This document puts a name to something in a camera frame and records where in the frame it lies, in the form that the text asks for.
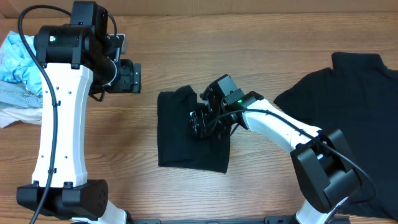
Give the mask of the black t-shirt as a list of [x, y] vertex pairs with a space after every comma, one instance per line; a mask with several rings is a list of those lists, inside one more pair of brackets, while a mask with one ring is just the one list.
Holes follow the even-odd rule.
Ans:
[[230, 154], [230, 128], [221, 136], [197, 139], [190, 131], [190, 112], [200, 106], [187, 85], [165, 91], [157, 99], [157, 146], [160, 167], [179, 167], [225, 173]]

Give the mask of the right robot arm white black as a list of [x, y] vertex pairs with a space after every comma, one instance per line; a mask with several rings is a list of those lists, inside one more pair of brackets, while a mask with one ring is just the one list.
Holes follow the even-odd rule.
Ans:
[[207, 90], [203, 104], [190, 112], [190, 129], [197, 139], [220, 137], [233, 124], [265, 136], [291, 157], [302, 208], [291, 217], [267, 217], [265, 223], [349, 223], [335, 214], [364, 183], [343, 133], [310, 126], [273, 107], [255, 91], [226, 95]]

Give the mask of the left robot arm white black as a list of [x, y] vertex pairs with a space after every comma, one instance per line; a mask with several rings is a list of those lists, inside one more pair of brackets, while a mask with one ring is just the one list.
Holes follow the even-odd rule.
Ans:
[[85, 116], [89, 98], [139, 93], [141, 65], [121, 58], [125, 35], [109, 34], [113, 16], [94, 1], [76, 1], [70, 22], [43, 26], [28, 53], [40, 70], [43, 112], [40, 147], [31, 183], [16, 200], [35, 216], [74, 223], [131, 223], [128, 211], [109, 200], [108, 184], [91, 180], [85, 165]]

